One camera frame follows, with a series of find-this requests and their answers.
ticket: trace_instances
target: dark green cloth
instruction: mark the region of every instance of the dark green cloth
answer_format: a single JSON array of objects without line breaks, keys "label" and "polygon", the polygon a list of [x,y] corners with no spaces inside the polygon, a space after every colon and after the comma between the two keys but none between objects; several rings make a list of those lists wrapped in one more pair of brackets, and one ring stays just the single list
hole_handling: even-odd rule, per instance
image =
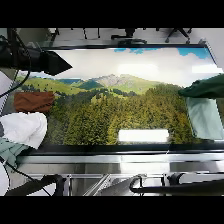
[{"label": "dark green cloth", "polygon": [[224,98],[224,74],[206,80],[197,80],[178,93],[180,96],[192,98]]},{"label": "dark green cloth", "polygon": [[[5,138],[0,138],[0,156],[15,168],[17,167],[16,156],[28,148],[29,146],[13,143]],[[5,165],[5,168],[7,171],[12,171],[12,169],[7,165]]]}]

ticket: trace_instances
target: cable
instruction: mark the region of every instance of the cable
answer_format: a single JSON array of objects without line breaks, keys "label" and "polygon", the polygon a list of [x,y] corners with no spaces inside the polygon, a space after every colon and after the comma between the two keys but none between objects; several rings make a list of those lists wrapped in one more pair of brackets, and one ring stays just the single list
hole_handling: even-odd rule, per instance
[{"label": "cable", "polygon": [[[38,180],[33,179],[33,178],[30,177],[29,175],[27,175],[27,174],[25,174],[25,173],[23,173],[23,172],[17,170],[14,166],[12,166],[10,163],[8,163],[6,160],[4,160],[1,156],[0,156],[0,162],[2,162],[4,165],[9,166],[10,168],[12,168],[16,173],[19,173],[19,174],[21,174],[21,175],[27,177],[28,179],[30,179],[30,180],[32,180],[33,182],[35,182],[35,183],[37,183],[37,184],[40,185],[40,182],[39,182]],[[44,192],[45,192],[48,196],[51,196],[51,194],[50,194],[47,190],[45,190],[44,187],[41,186],[41,189],[43,189]]]},{"label": "cable", "polygon": [[11,88],[10,90],[6,91],[5,93],[1,94],[0,98],[2,98],[3,96],[11,93],[12,91],[18,89],[20,86],[22,86],[23,83],[26,82],[26,80],[29,78],[30,73],[31,73],[31,57],[30,57],[30,53],[29,53],[28,49],[26,48],[25,44],[23,43],[23,41],[20,39],[19,35],[16,33],[16,31],[14,29],[12,29],[12,30],[15,32],[15,35],[16,35],[17,39],[19,40],[19,42],[21,43],[21,45],[23,46],[24,50],[26,51],[26,53],[27,53],[27,55],[29,57],[29,71],[28,71],[26,77],[23,79],[23,81],[21,83],[19,83],[15,87]]}]

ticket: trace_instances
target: mountain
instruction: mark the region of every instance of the mountain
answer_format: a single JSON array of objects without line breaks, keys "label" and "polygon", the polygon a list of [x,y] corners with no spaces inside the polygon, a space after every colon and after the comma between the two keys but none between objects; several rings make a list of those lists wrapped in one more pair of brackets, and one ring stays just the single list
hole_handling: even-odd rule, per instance
[{"label": "mountain", "polygon": [[116,88],[124,92],[134,91],[137,94],[143,94],[149,88],[154,88],[156,85],[160,84],[160,82],[148,81],[132,75],[121,75],[120,77],[108,75],[92,80],[110,89]]},{"label": "mountain", "polygon": [[91,80],[91,79],[86,82],[83,82],[83,83],[81,83],[81,85],[79,85],[80,89],[86,89],[86,90],[102,88],[102,87],[104,87],[104,86],[98,82],[95,82],[94,80]]},{"label": "mountain", "polygon": [[57,79],[57,81],[63,82],[63,83],[68,84],[68,85],[70,85],[70,84],[72,84],[74,82],[75,83],[77,83],[77,82],[83,82],[82,79]]}]

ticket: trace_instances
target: chair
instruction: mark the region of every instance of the chair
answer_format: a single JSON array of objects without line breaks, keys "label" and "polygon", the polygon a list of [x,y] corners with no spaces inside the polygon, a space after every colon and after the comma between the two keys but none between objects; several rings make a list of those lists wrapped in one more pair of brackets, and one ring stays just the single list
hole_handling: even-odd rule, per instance
[{"label": "chair", "polygon": [[180,31],[187,38],[186,43],[189,44],[190,43],[190,37],[187,35],[187,33],[184,31],[183,28],[173,28],[173,30],[170,32],[169,36],[166,38],[165,42],[169,43],[169,38],[173,35],[174,32],[177,32],[177,31]]},{"label": "chair", "polygon": [[[87,36],[86,36],[86,28],[82,28],[83,29],[83,33],[84,33],[84,37],[85,39],[87,39]],[[98,38],[100,38],[100,28],[97,28],[97,33],[98,33]]]}]

